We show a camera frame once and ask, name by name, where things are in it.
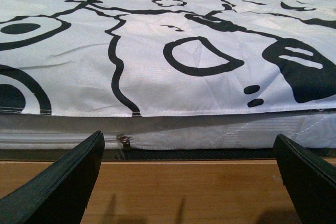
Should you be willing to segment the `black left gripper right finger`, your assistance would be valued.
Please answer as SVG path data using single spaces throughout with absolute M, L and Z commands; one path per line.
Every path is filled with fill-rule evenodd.
M 335 223 L 335 166 L 283 134 L 273 150 L 301 222 Z

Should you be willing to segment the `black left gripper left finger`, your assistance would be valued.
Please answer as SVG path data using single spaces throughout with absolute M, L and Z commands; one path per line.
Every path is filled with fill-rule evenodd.
M 1 223 L 81 223 L 104 153 L 100 131 L 1 199 Z

